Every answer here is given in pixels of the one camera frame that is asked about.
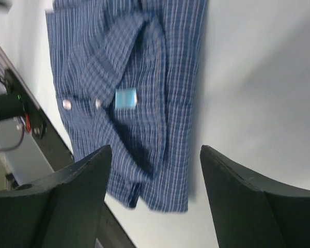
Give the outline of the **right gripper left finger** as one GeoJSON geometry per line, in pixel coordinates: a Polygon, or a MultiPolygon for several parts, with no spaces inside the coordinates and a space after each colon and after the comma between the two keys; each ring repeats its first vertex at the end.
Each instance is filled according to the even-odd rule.
{"type": "Polygon", "coordinates": [[[111,162],[106,145],[44,178],[0,191],[0,247],[94,247],[111,162]]]}

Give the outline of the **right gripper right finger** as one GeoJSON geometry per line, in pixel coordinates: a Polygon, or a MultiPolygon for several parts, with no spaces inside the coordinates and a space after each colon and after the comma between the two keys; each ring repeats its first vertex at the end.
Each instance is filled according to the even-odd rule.
{"type": "Polygon", "coordinates": [[[203,145],[200,162],[219,247],[310,247],[310,190],[203,145]]]}

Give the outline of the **blue checkered long sleeve shirt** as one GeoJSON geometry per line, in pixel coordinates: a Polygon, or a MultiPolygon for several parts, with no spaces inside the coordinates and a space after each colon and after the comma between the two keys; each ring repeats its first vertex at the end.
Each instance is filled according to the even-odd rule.
{"type": "Polygon", "coordinates": [[[62,122],[79,161],[110,145],[107,192],[188,210],[205,1],[54,1],[46,14],[62,122]]]}

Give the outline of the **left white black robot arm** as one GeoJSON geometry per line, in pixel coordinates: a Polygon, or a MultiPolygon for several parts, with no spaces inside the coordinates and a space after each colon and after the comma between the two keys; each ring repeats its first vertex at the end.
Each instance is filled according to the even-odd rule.
{"type": "Polygon", "coordinates": [[[24,114],[24,104],[20,95],[0,95],[0,121],[21,117],[24,114]]]}

